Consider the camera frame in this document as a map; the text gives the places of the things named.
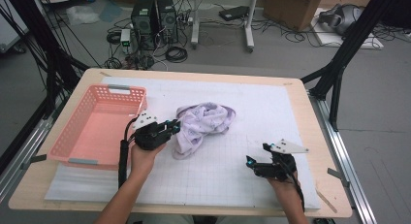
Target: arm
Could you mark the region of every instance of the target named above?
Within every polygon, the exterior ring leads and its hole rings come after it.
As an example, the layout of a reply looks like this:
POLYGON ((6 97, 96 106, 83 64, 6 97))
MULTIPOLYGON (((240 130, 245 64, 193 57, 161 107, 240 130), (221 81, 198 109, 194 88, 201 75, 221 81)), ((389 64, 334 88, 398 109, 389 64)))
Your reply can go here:
POLYGON ((273 178, 268 178, 269 184, 275 191, 278 202, 284 209, 285 215, 290 224, 308 224, 308 220, 301 207, 301 199, 293 183, 286 180, 284 182, 273 178))
POLYGON ((142 190, 142 185, 153 168, 155 156, 165 146, 163 144, 152 151, 143 150, 137 145, 132 147, 131 173, 94 223, 112 224, 127 221, 130 211, 142 190))

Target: gray floor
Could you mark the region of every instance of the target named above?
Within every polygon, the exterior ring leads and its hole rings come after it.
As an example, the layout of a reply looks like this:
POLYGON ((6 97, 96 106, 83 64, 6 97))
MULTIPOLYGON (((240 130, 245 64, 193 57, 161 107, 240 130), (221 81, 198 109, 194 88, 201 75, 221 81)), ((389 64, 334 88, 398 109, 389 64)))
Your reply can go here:
MULTIPOLYGON (((108 5, 98 1, 89 6, 102 13, 108 5)), ((203 15, 218 18, 216 12, 208 10, 203 15)), ((78 25, 73 30, 102 63, 108 57, 106 30, 129 15, 130 11, 123 10, 111 22, 78 25)), ((67 29, 63 30, 74 57, 95 65, 67 29)), ((315 44, 315 38, 309 37, 315 44)), ((301 78, 327 65, 337 51, 314 48, 307 41, 291 43, 275 27, 264 33, 254 31, 254 41, 254 52, 249 53, 242 29, 203 25, 197 49, 189 44, 186 47, 188 59, 182 64, 166 64, 174 72, 301 78)), ((411 168, 411 115, 407 113, 411 105, 411 45, 401 40, 381 42, 383 50, 361 49, 349 64, 342 84, 338 127, 377 222, 411 223, 411 177, 406 173, 411 168)), ((165 71, 166 67, 157 63, 152 70, 165 71)), ((45 92, 29 53, 0 54, 0 87, 2 153, 44 99, 45 92)), ((10 210, 9 196, 0 205, 0 216, 6 223, 82 223, 91 222, 97 215, 10 210)), ((354 214, 336 223, 360 220, 354 214)))

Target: basket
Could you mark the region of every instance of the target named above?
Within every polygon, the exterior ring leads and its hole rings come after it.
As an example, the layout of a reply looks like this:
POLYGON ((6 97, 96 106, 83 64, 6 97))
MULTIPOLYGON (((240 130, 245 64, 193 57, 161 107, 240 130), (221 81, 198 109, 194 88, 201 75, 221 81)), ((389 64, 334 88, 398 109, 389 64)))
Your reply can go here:
POLYGON ((66 166, 117 170, 120 141, 127 123, 147 108, 145 93, 143 87, 90 85, 47 158, 66 166))

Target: purple patterned cloth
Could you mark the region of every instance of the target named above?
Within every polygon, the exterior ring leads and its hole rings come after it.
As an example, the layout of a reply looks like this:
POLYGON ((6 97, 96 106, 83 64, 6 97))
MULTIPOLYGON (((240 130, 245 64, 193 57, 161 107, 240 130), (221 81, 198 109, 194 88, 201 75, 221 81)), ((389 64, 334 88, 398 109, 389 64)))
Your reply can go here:
POLYGON ((180 107, 176 116, 181 122, 181 130, 176 134, 178 145, 173 150, 173 157, 183 159, 197 150, 207 134, 225 134, 236 112, 229 107, 208 102, 180 107))

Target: computer tower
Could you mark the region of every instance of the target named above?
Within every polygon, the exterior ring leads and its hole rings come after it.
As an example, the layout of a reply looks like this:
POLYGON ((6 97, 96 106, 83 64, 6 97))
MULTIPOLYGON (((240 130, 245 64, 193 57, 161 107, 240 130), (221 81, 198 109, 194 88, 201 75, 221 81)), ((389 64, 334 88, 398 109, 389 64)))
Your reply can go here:
POLYGON ((155 0, 136 0, 131 13, 138 49, 156 49, 155 37, 159 32, 155 0))
POLYGON ((157 7, 163 43, 177 43, 177 21, 173 0, 157 0, 157 7))

